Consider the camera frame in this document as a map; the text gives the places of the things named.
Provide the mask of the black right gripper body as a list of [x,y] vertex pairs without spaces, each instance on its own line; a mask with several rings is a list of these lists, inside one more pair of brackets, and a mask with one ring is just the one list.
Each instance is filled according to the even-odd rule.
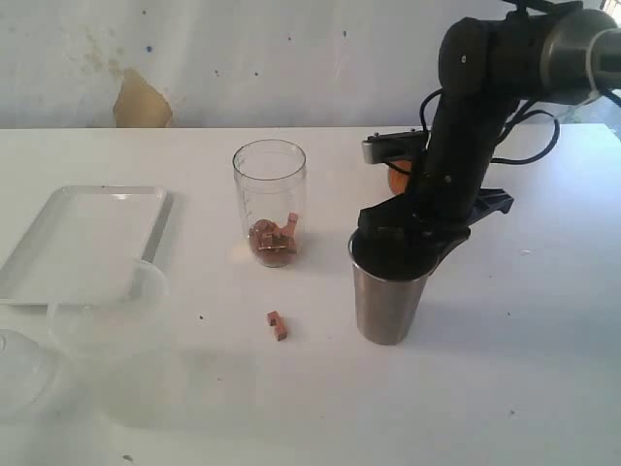
[[483,188],[482,172],[415,172],[404,190],[360,211],[357,237],[367,243],[461,243],[475,223],[507,214],[513,198]]

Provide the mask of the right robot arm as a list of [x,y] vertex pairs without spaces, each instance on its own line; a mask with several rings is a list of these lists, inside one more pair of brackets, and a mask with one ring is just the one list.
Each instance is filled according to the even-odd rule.
[[502,20],[466,17],[446,32],[433,124],[368,137],[370,164],[410,162],[405,191],[364,209],[353,263],[389,281],[431,273],[472,226],[512,200],[483,179],[497,145],[537,103],[588,104],[620,86],[620,30],[579,1],[518,1]]

